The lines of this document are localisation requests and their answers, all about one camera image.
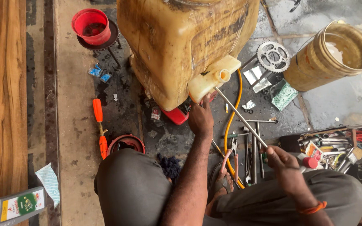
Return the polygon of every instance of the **wooden surface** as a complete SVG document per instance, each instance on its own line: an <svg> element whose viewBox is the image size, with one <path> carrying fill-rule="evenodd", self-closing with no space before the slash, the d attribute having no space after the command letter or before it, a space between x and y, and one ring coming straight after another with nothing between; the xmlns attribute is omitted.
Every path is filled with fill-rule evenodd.
<svg viewBox="0 0 362 226"><path fill-rule="evenodd" d="M26 1L0 0L0 197L26 189Z"/></svg>

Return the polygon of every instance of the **yellow bucket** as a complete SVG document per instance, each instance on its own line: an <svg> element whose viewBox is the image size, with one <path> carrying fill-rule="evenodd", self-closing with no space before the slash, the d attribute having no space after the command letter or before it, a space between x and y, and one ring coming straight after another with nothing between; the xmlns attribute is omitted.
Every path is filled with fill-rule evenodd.
<svg viewBox="0 0 362 226"><path fill-rule="evenodd" d="M362 33L336 21L292 57L284 78L296 90L308 91L362 72Z"/></svg>

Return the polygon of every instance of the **toe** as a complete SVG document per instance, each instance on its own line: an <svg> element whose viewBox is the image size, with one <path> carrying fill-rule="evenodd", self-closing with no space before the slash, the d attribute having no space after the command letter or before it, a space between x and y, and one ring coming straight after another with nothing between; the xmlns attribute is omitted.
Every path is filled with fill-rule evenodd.
<svg viewBox="0 0 362 226"><path fill-rule="evenodd" d="M219 176L217 177L217 181L223 179L224 176L226 175L226 173L228 173L228 172L227 172L227 170L226 170L225 167L223 167L222 169L220 169L220 171L219 171Z"/></svg>

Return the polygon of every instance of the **silver sprocket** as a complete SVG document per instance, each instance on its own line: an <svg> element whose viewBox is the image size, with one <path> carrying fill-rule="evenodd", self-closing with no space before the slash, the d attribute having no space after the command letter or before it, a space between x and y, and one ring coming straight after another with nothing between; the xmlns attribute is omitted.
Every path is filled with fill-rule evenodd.
<svg viewBox="0 0 362 226"><path fill-rule="evenodd" d="M274 73L283 72L287 70L290 65L290 55L287 49L274 41L267 41L260 44L257 50L257 57L264 69Z"/></svg>

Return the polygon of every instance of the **orange thread bracelet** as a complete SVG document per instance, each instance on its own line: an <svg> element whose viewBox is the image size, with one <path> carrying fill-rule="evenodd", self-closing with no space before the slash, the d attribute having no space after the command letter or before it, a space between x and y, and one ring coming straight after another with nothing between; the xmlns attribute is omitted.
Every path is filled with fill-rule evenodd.
<svg viewBox="0 0 362 226"><path fill-rule="evenodd" d="M308 208L308 209L305 209L305 210L297 210L297 211L299 213L301 213L301 214L313 214L313 213L318 212L320 209L325 208L326 205L327 205L326 201L323 201L323 202L318 201L318 205L315 206L315 207Z"/></svg>

